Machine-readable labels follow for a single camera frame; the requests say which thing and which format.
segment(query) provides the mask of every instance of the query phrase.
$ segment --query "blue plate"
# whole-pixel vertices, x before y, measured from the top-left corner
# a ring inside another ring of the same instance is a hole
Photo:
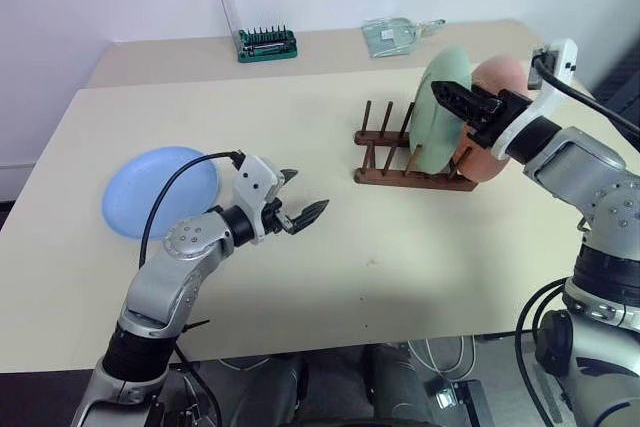
[[[169,177],[204,154],[188,147],[162,147],[139,155],[113,176],[102,196],[102,215],[116,233],[142,238],[144,224]],[[150,239],[162,238],[185,217],[202,214],[218,193],[218,169],[211,161],[194,165],[173,183],[151,226]]]

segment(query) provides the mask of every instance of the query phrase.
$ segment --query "table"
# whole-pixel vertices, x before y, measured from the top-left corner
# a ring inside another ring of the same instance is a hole
[[[244,246],[209,277],[191,320],[211,322],[181,338],[191,358],[512,330],[533,291],[572,271],[572,207],[515,162],[472,193],[352,180],[365,101],[374,102],[374,126],[394,100],[401,108],[389,128],[399,125],[422,70],[80,90],[0,233],[0,371],[91,368],[104,353],[138,244],[102,221],[101,195],[120,166],[165,145],[241,148],[299,169],[281,192],[294,213],[331,200],[304,233]],[[553,119],[640,167],[586,107],[568,101]],[[220,167],[218,201],[227,205],[233,169]]]

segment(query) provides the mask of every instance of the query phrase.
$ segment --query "black cable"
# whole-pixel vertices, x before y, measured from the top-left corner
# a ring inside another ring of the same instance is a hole
[[[190,162],[187,162],[178,170],[176,170],[171,177],[169,177],[169,180],[167,180],[167,182],[164,184],[164,187],[162,187],[162,190],[158,194],[158,197],[156,197],[156,200],[153,203],[153,206],[151,207],[151,211],[149,211],[147,222],[144,225],[144,231],[142,232],[142,239],[140,241],[140,257],[138,260],[138,268],[141,268],[144,265],[144,263],[147,261],[147,244],[149,243],[149,235],[151,233],[151,226],[153,225],[153,219],[155,218],[156,213],[158,212],[158,208],[160,207],[160,203],[162,202],[162,199],[164,199],[165,195],[167,195],[169,188],[173,185],[176,179],[180,177],[180,175],[185,170],[193,167],[196,164],[199,164],[200,162],[204,162],[206,160],[212,160],[212,159],[219,159],[223,157],[230,158],[233,161],[236,168],[240,168],[240,164],[242,164],[242,161],[244,160],[244,154],[240,152],[220,152],[217,154],[203,155],[201,157],[197,157],[191,160]],[[216,427],[222,427],[222,411],[220,410],[220,404],[218,403],[217,397],[215,396],[215,394],[213,393],[213,391],[211,390],[207,382],[200,376],[200,374],[198,374],[198,372],[189,363],[189,360],[184,355],[182,350],[180,350],[180,347],[178,347],[177,343],[175,344],[173,350],[175,351],[176,355],[180,358],[180,361],[182,362],[182,366],[184,367],[184,369],[191,374],[191,376],[194,378],[194,380],[198,383],[200,388],[205,392],[206,396],[209,398],[209,402],[213,404],[213,409],[215,410],[215,414],[216,414]]]
[[[551,302],[556,298],[556,296],[561,294],[563,290],[564,285],[561,285],[560,287],[549,293],[544,299],[542,299],[542,302],[540,302],[540,305],[536,309],[536,313],[533,316],[533,322],[531,322],[531,335],[533,335],[533,341],[535,343],[538,343],[538,324],[540,323],[540,317],[542,317],[544,309],[547,307],[547,305],[549,305],[549,302]]]
[[[547,69],[547,67],[544,65],[540,57],[537,57],[534,59],[533,66],[535,67],[535,69],[540,74],[540,77],[542,77],[545,82],[552,85],[553,87],[558,89],[560,92],[568,95],[569,97],[574,98],[578,102],[582,102],[588,107],[591,107],[596,112],[604,115],[611,122],[615,122],[616,124],[621,125],[622,127],[630,130],[634,134],[640,135],[640,126],[635,125],[633,122],[625,119],[620,114],[614,112],[613,110],[607,109],[604,105],[596,102],[591,97],[584,95],[582,92],[577,91],[573,87],[557,79],[553,75],[553,72]]]
[[[522,381],[524,382],[524,386],[527,388],[527,392],[529,392],[529,396],[533,401],[542,421],[544,422],[546,427],[554,427],[553,422],[547,415],[547,412],[544,410],[544,406],[540,399],[538,398],[538,394],[536,394],[533,385],[531,384],[531,379],[529,378],[529,374],[527,373],[527,368],[524,364],[524,356],[522,354],[522,327],[524,326],[524,321],[527,318],[527,314],[531,310],[533,304],[542,297],[546,292],[553,289],[554,287],[558,287],[564,285],[567,278],[554,280],[553,282],[548,283],[541,289],[539,289],[533,296],[527,301],[525,306],[522,308],[522,312],[520,312],[520,316],[518,317],[518,323],[516,324],[516,334],[515,334],[515,350],[516,350],[516,362],[518,363],[518,370],[520,371],[520,375],[522,376]]]

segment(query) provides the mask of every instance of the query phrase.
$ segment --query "beige tabletop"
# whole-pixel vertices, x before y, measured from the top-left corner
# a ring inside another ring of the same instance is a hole
[[[512,330],[525,300],[569,275],[579,215],[511,162],[472,193],[357,185],[367,99],[401,122],[422,68],[93,88],[77,93],[0,233],[0,371],[91,368],[106,349],[138,243],[100,213],[111,176],[139,153],[240,148],[300,174],[296,212],[331,203],[300,235],[237,249],[201,289],[180,342],[194,359]],[[638,154],[573,101],[553,119]],[[382,151],[379,159],[384,158]],[[228,205],[233,171],[220,164]]]

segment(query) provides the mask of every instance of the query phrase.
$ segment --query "green plate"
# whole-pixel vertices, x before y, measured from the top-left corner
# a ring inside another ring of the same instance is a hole
[[[440,52],[422,75],[411,116],[411,153],[422,145],[415,170],[437,174],[447,165],[460,140],[464,122],[442,107],[433,95],[431,82],[449,80],[471,88],[471,62],[463,47],[453,45]]]

